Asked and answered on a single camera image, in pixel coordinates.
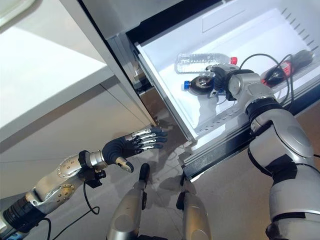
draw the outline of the robotic hand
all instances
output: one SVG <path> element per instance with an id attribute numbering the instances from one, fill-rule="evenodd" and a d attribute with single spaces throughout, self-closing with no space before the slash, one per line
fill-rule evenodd
<path id="1" fill-rule="evenodd" d="M 143 129 L 108 142 L 102 149 L 105 162 L 117 164 L 122 169 L 132 173 L 134 166 L 126 158 L 150 149 L 161 149 L 160 143 L 165 143 L 167 133 L 158 127 Z"/>
<path id="2" fill-rule="evenodd" d="M 66 158 L 50 174 L 44 176 L 25 196 L 0 212 L 0 239 L 23 239 L 44 217 L 65 203 L 75 190 L 86 183 L 101 186 L 103 170 L 117 164 L 128 172 L 133 165 L 126 158 L 149 149 L 161 149 L 166 132 L 158 127 L 147 128 L 108 142 L 102 151 L 81 151 Z"/>

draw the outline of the refrigerator drawer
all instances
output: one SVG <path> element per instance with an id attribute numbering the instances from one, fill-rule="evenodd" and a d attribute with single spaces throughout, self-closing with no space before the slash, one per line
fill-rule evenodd
<path id="1" fill-rule="evenodd" d="M 192 142 L 180 158 L 184 167 L 200 157 L 205 163 L 200 166 L 198 161 L 198 169 L 208 167 L 244 147 L 250 135 L 248 119 L 237 101 L 227 101 L 223 95 L 208 98 L 182 90 L 184 81 L 199 74 L 177 74 L 177 55 L 221 53 L 237 57 L 240 65 L 256 53 L 269 54 L 279 62 L 287 54 L 313 51 L 312 63 L 293 76 L 296 101 L 292 113 L 297 113 L 320 95 L 319 23 L 318 1 L 268 0 L 255 4 L 253 0 L 231 0 L 207 8 L 145 42 L 135 43 L 137 58 L 147 78 Z M 243 68 L 261 74 L 274 65 L 269 58 L 256 56 Z M 287 90 L 285 81 L 273 88 L 279 101 Z"/>

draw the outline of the robot leg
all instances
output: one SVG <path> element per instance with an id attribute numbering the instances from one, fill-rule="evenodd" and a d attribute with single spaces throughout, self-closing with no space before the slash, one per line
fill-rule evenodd
<path id="1" fill-rule="evenodd" d="M 146 207 L 145 188 L 150 167 L 144 163 L 139 180 L 133 185 L 116 208 L 109 226 L 107 240 L 136 240 L 138 238 L 141 212 Z"/>

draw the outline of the floor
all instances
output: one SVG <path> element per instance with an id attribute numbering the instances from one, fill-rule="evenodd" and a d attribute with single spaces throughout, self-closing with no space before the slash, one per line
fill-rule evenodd
<path id="1" fill-rule="evenodd" d="M 140 234 L 159 236 L 169 240 L 182 238 L 183 213 L 176 209 L 180 192 L 182 169 L 178 155 L 186 141 L 170 114 L 156 99 L 149 99 L 158 122 L 168 131 L 168 142 L 163 149 L 146 151 L 129 160 L 135 167 L 131 174 L 117 166 L 106 169 L 107 177 L 101 187 L 87 189 L 92 206 L 100 206 L 100 214 L 88 214 L 66 230 L 58 239 L 106 239 L 108 224 L 121 198 L 139 177 L 142 163 L 149 163 L 151 177 L 146 188 L 147 204 L 142 212 Z M 315 153 L 320 153 L 320 103 L 298 118 L 310 137 Z M 273 181 L 259 172 L 249 161 L 246 151 L 213 166 L 194 182 L 197 194 L 208 211 L 210 227 L 215 240 L 267 240 L 265 228 L 269 220 L 269 189 Z M 82 188 L 55 212 L 51 238 L 67 224 L 88 210 Z M 26 240 L 45 239 L 48 225 L 41 222 Z"/>

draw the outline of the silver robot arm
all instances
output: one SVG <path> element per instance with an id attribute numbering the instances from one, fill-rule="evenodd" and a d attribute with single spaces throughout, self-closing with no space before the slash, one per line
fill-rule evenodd
<path id="1" fill-rule="evenodd" d="M 0 212 L 0 239 L 23 239 L 44 217 L 64 204 L 75 190 L 86 183 L 92 188 L 101 186 L 103 170 L 116 164 L 133 172 L 126 158 L 150 149 L 160 149 L 167 141 L 158 127 L 143 129 L 108 142 L 102 151 L 81 151 L 68 157 L 47 176 L 44 176 L 26 195 Z"/>
<path id="2" fill-rule="evenodd" d="M 249 158 L 273 178 L 269 194 L 272 223 L 266 235 L 270 240 L 319 240 L 320 172 L 308 137 L 258 74 L 228 76 L 228 90 L 245 110 L 255 136 L 248 148 Z"/>
<path id="3" fill-rule="evenodd" d="M 107 164 L 101 151 L 82 151 L 66 158 L 44 176 L 25 196 L 0 212 L 0 238 L 23 239 L 47 214 L 64 204 L 86 182 L 95 188 L 106 176 Z"/>

